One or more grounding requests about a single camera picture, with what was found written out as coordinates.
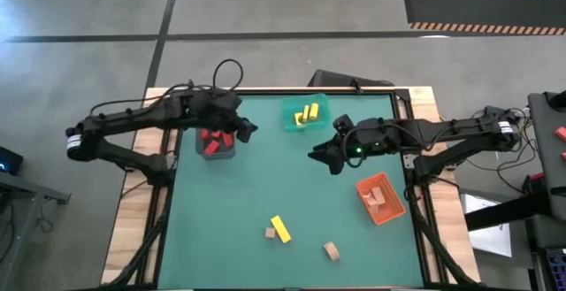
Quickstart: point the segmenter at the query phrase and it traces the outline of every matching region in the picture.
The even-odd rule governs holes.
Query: wooden table
[[[268,88],[268,89],[290,89],[290,88]],[[316,90],[337,90],[337,89],[353,89],[353,88],[321,88]],[[428,119],[432,122],[439,121],[439,113],[434,101],[434,94],[431,87],[406,87],[410,92],[413,115],[415,119]],[[150,88],[146,97],[160,96],[166,91],[166,88]],[[400,106],[402,115],[405,114],[404,106]],[[142,154],[158,153],[161,146],[163,131],[157,128],[148,128],[138,131],[134,139],[134,150]],[[173,132],[170,138],[169,148],[172,149],[176,134]],[[446,148],[444,143],[437,144],[429,152],[435,154]],[[452,172],[444,171],[441,175],[447,180],[454,180]],[[123,191],[134,187],[145,178],[140,172],[131,172],[126,176]],[[148,216],[149,200],[151,197],[152,187],[143,185],[125,196],[119,203],[118,214],[114,230],[112,232],[111,242],[106,257],[106,263],[101,278],[101,283],[110,282],[121,272],[122,268],[127,265],[135,251],[142,244],[143,232]],[[162,210],[166,188],[162,188],[159,195],[159,204],[157,214]],[[458,190],[454,186],[443,182],[436,182],[430,186],[432,205],[437,221],[440,234],[440,240],[452,255],[454,260],[463,268],[463,270],[472,279],[479,281],[478,267],[474,257],[470,236],[464,221],[462,205]],[[436,260],[432,251],[432,246],[426,238],[425,248],[429,268],[431,271],[432,281],[439,281],[438,270],[436,269]],[[151,281],[153,276],[154,264],[157,253],[158,239],[154,243],[149,253],[149,264],[146,268],[146,281]],[[454,283],[454,279],[449,276],[450,281]]]

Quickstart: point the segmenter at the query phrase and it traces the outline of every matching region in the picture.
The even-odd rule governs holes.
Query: white paper
[[[465,213],[491,207],[497,202],[489,201],[472,195],[464,195]],[[470,232],[471,246],[474,249],[492,252],[497,255],[511,257],[511,236],[509,224],[489,227]]]

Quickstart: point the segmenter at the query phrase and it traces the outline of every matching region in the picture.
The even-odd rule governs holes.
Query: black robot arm
[[[484,150],[509,151],[519,142],[516,125],[520,117],[513,111],[487,107],[475,119],[453,119],[433,123],[425,119],[365,119],[354,126],[348,115],[334,120],[336,135],[319,144],[309,157],[325,163],[330,173],[339,174],[344,164],[358,167],[365,158],[385,154],[414,154],[409,182],[417,185],[438,176],[447,165],[459,165],[467,157]],[[420,156],[437,142],[459,141],[433,156]],[[350,158],[359,158],[354,165]]]
[[[76,161],[102,159],[122,169],[140,170],[148,183],[167,186],[172,182],[165,156],[143,155],[107,142],[104,136],[137,131],[148,127],[160,129],[208,128],[226,133],[235,132],[236,138],[248,142],[257,126],[241,118],[236,109],[241,99],[232,90],[201,88],[192,84],[184,89],[170,88],[151,106],[113,114],[89,115],[77,126],[69,127],[67,156]]]

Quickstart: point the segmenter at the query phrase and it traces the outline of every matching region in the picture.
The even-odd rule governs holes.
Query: orange bin
[[[387,221],[399,217],[405,213],[405,207],[403,206],[397,193],[395,193],[393,185],[391,185],[391,182],[384,172],[373,175],[369,179],[359,181],[356,184],[356,188],[357,194],[359,194],[360,199],[365,206],[365,209],[368,211],[371,219],[373,219],[373,222],[376,225],[384,224]],[[365,197],[371,195],[372,188],[381,189],[381,193],[385,198],[385,203],[379,206],[379,211],[376,213],[371,212],[370,205],[365,199]]]

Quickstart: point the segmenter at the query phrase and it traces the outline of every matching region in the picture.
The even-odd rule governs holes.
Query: yellow block
[[[317,118],[318,118],[318,104],[313,103],[310,105],[309,119],[317,119]]]
[[[279,216],[275,216],[272,218],[272,224],[273,227],[275,227],[275,230],[277,231],[277,235],[281,238],[281,242],[287,243],[288,241],[291,240],[291,235],[285,228],[285,225],[283,225],[283,221],[281,221],[281,218]]]
[[[304,112],[302,113],[302,121],[307,122],[309,120],[309,106],[304,106]]]
[[[294,114],[294,123],[298,126],[301,126],[301,118],[302,118],[302,113],[295,113]]]

